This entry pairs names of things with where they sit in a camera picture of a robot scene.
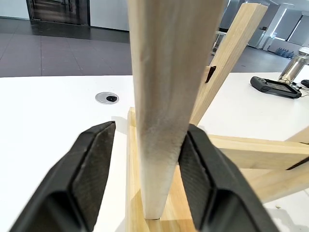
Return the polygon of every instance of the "metal thermos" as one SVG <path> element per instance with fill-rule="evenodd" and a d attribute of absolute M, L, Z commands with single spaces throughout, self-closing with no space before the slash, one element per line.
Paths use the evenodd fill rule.
<path fill-rule="evenodd" d="M 309 47 L 301 47 L 279 77 L 279 81 L 290 84 L 309 60 Z"/>

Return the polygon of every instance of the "light wood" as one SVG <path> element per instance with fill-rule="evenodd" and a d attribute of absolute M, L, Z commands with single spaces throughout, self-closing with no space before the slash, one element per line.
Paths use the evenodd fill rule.
<path fill-rule="evenodd" d="M 308 141 L 308 128 L 287 141 Z M 262 202 L 269 202 L 309 188 L 309 162 L 289 171 L 241 170 Z"/>
<path fill-rule="evenodd" d="M 197 96 L 190 123 L 197 125 L 219 91 L 224 80 L 245 49 L 249 39 L 264 16 L 267 7 L 258 3 L 243 3 L 210 66 L 217 66 L 210 81 Z"/>
<path fill-rule="evenodd" d="M 309 156 L 309 146 L 301 143 L 217 135 L 209 138 L 239 168 L 286 170 Z"/>
<path fill-rule="evenodd" d="M 127 136 L 126 232 L 195 232 L 178 166 L 161 219 L 144 219 L 135 125 L 135 111 L 131 108 Z"/>
<path fill-rule="evenodd" d="M 225 0 L 129 0 L 145 218 L 159 218 Z"/>

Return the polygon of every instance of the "white table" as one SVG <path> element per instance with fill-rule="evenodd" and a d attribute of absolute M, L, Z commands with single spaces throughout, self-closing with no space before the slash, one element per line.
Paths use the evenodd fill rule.
<path fill-rule="evenodd" d="M 261 93 L 249 84 L 253 75 L 275 80 L 279 73 L 230 74 L 199 126 L 211 134 L 285 140 L 309 125 L 309 96 L 292 100 Z M 116 93 L 120 101 L 98 103 L 95 95 L 103 91 Z M 126 116 L 131 106 L 132 76 L 0 78 L 0 231 L 9 230 L 77 136 L 109 120 L 116 121 L 117 129 L 95 231 L 124 231 Z M 308 209 L 309 197 L 302 198 L 304 204 Z"/>

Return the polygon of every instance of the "window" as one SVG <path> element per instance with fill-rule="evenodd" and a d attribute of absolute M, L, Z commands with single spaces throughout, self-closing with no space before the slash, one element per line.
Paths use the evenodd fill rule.
<path fill-rule="evenodd" d="M 294 30 L 296 24 L 299 22 L 301 16 L 301 11 L 287 9 L 281 18 L 281 21 L 275 28 L 276 37 L 282 40 L 287 40 Z"/>
<path fill-rule="evenodd" d="M 309 16 L 303 15 L 288 38 L 288 41 L 303 45 L 309 37 Z"/>

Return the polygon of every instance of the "game controller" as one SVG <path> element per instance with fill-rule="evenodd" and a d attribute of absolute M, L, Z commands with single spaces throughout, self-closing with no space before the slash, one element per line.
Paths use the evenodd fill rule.
<path fill-rule="evenodd" d="M 287 83 L 263 79 L 258 76 L 252 77 L 250 83 L 254 88 L 263 93 L 273 93 L 294 99 L 301 97 L 301 92 Z"/>

